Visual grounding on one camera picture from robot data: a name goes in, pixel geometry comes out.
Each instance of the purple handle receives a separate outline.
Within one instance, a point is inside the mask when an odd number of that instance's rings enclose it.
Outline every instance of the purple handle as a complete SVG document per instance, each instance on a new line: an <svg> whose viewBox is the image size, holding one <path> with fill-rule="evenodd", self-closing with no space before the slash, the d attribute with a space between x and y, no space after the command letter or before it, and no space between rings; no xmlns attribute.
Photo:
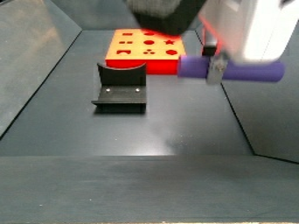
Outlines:
<svg viewBox="0 0 299 224"><path fill-rule="evenodd" d="M207 78L210 58L181 56L179 60L177 76L183 78ZM283 79L286 66L280 61L263 66L238 66L228 63L223 80L234 81L268 81L278 82Z"/></svg>

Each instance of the gray wall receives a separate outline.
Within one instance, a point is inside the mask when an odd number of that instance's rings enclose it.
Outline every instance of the gray wall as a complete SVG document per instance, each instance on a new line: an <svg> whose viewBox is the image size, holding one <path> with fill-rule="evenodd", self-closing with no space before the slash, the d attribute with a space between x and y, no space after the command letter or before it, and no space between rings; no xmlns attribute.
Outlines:
<svg viewBox="0 0 299 224"><path fill-rule="evenodd" d="M123 0L52 0L83 30L139 28ZM196 28L195 19L191 29Z"/></svg>
<svg viewBox="0 0 299 224"><path fill-rule="evenodd" d="M276 84L224 82L238 118L258 155L299 162L299 25L284 50Z"/></svg>
<svg viewBox="0 0 299 224"><path fill-rule="evenodd" d="M49 0L0 6L0 136L80 33Z"/></svg>

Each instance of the white robot part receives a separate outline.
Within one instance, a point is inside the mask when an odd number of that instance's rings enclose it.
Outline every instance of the white robot part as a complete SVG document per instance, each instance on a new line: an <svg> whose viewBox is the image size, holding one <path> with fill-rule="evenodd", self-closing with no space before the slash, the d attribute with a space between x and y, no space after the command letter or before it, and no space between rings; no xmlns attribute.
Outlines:
<svg viewBox="0 0 299 224"><path fill-rule="evenodd" d="M299 19L299 0L208 0L204 28L238 64L267 64L286 49Z"/></svg>

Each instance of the red shape sorter board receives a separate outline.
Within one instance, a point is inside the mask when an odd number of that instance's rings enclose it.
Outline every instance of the red shape sorter board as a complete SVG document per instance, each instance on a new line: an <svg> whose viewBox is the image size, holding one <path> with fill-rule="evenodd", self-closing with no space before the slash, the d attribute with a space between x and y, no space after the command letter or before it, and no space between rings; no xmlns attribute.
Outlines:
<svg viewBox="0 0 299 224"><path fill-rule="evenodd" d="M181 37L141 29L116 30L105 62L113 68L145 63L147 74L176 74L180 55L185 55Z"/></svg>

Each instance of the black holder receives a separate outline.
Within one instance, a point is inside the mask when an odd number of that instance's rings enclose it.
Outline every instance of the black holder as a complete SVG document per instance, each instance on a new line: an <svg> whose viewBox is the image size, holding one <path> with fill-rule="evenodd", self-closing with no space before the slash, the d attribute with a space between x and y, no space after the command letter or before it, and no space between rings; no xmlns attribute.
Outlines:
<svg viewBox="0 0 299 224"><path fill-rule="evenodd" d="M97 64L101 89L96 101L101 113L145 112L145 64L116 69Z"/></svg>

